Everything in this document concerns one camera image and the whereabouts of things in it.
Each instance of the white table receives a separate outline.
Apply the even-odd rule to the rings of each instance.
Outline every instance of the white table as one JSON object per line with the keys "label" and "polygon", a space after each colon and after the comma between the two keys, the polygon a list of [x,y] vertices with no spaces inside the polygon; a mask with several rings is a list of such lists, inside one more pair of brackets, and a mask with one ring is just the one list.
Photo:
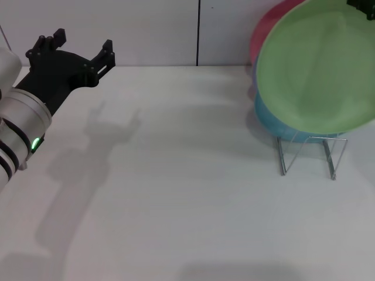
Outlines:
{"label": "white table", "polygon": [[0,193],[0,280],[373,281],[375,125],[337,181],[323,150],[281,177],[250,85],[244,67],[117,67],[73,92]]}

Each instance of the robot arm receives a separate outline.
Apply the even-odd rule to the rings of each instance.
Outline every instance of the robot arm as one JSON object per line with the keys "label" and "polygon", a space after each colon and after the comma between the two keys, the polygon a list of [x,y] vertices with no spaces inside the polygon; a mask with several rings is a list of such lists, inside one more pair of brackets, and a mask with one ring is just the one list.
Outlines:
{"label": "robot arm", "polygon": [[53,37],[40,36],[26,53],[30,72],[15,88],[20,59],[0,49],[0,190],[26,167],[69,94],[76,88],[96,87],[115,66],[110,40],[92,60],[57,50],[65,42],[63,29]]}

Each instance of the black object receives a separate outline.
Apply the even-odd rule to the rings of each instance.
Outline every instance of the black object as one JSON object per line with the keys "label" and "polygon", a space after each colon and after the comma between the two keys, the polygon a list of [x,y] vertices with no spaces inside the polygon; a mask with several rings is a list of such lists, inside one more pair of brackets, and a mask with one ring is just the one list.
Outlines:
{"label": "black object", "polygon": [[375,19],[375,0],[347,0],[346,3],[364,12],[368,20]]}
{"label": "black object", "polygon": [[52,115],[73,90],[96,87],[99,79],[115,66],[112,40],[107,40],[92,60],[56,50],[65,42],[65,30],[61,28],[53,37],[40,36],[34,47],[26,53],[30,72],[16,86],[38,97]]}

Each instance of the green plate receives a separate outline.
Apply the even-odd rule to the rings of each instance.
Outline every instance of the green plate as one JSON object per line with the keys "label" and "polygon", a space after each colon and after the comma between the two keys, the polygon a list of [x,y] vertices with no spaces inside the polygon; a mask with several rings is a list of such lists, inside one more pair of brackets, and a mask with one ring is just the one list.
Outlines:
{"label": "green plate", "polygon": [[285,15],[259,56],[267,108],[299,131],[347,132],[375,118],[375,20],[346,0],[310,0]]}

